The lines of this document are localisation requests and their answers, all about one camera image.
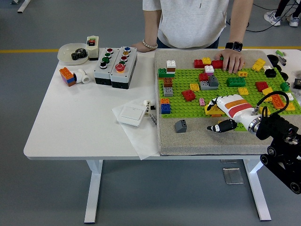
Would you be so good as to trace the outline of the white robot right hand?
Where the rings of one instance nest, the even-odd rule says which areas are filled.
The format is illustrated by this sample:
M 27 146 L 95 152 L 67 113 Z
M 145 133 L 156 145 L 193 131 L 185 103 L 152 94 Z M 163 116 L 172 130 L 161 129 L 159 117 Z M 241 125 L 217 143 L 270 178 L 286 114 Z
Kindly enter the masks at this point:
M 230 117 L 228 120 L 207 127 L 208 130 L 214 132 L 230 131 L 237 127 L 237 123 L 242 123 L 249 132 L 252 132 L 254 125 L 261 120 L 257 114 L 252 115 L 254 107 L 237 94 L 212 99 L 209 102 L 207 110 L 210 110 L 214 105 L 217 105 Z

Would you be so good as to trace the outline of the person's left hand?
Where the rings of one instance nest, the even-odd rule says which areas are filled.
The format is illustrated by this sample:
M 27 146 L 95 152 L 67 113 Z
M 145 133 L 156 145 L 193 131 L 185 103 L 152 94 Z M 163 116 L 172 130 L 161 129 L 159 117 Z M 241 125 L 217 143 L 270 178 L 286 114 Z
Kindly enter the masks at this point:
M 228 71 L 229 73 L 237 73 L 245 64 L 244 55 L 236 50 L 224 49 L 218 51 L 214 56 L 214 59 L 218 60 L 221 57 L 223 57 L 222 69 L 224 71 Z

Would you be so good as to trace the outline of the person's right hand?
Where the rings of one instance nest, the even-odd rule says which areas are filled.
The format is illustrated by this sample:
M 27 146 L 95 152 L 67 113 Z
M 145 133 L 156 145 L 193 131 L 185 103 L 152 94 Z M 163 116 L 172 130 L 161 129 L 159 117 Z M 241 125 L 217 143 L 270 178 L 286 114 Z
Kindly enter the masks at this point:
M 132 47 L 136 48 L 137 51 L 139 51 L 139 52 L 150 52 L 150 51 L 155 50 L 158 47 L 158 45 L 154 46 L 155 48 L 148 48 L 141 41 L 141 42 L 133 44 Z

